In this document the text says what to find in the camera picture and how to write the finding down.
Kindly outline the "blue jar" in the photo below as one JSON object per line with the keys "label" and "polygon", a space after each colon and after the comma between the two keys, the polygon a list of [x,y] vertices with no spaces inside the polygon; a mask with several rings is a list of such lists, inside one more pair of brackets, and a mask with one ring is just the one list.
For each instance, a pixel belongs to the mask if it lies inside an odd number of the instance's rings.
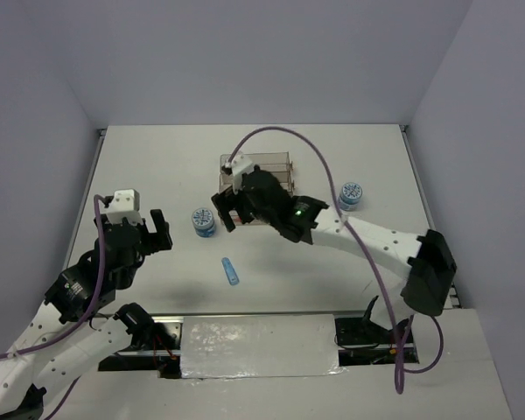
{"label": "blue jar", "polygon": [[339,190],[338,203],[341,210],[352,212],[357,209],[363,190],[361,186],[355,182],[345,183]]}
{"label": "blue jar", "polygon": [[197,208],[192,212],[192,225],[198,236],[203,238],[213,236],[216,230],[213,212],[205,207]]}

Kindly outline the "blue correction tape case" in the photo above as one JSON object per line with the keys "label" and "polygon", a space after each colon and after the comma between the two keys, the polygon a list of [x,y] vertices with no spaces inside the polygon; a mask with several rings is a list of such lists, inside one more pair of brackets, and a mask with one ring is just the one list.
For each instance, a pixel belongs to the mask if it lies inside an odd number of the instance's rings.
{"label": "blue correction tape case", "polygon": [[221,263],[222,263],[222,267],[224,269],[224,272],[226,274],[229,284],[232,286],[237,285],[240,282],[240,279],[230,259],[227,257],[224,257],[221,259]]}

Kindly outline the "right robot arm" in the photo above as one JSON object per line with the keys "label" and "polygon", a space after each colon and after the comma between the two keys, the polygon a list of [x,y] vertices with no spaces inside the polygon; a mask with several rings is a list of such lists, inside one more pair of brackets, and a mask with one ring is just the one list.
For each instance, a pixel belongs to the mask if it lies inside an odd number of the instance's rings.
{"label": "right robot arm", "polygon": [[212,198],[227,231],[261,221],[284,239],[344,251],[398,276],[367,306],[363,332],[383,342],[394,326],[415,314],[440,316],[452,287],[457,264],[445,237],[436,230],[411,234],[343,216],[320,199],[289,194],[268,171],[256,169],[241,177],[238,188],[227,187]]}

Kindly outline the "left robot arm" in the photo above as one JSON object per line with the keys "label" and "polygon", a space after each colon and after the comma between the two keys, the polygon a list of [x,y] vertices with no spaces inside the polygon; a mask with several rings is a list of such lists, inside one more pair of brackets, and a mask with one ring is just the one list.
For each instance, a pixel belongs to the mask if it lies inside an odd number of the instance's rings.
{"label": "left robot arm", "polygon": [[46,403],[93,365],[128,347],[169,351],[174,334],[139,304],[124,304],[102,325],[89,320],[128,289],[147,256],[172,248],[170,225],[151,211],[144,221],[102,215],[103,236],[64,269],[20,337],[0,360],[0,419],[38,419]]}

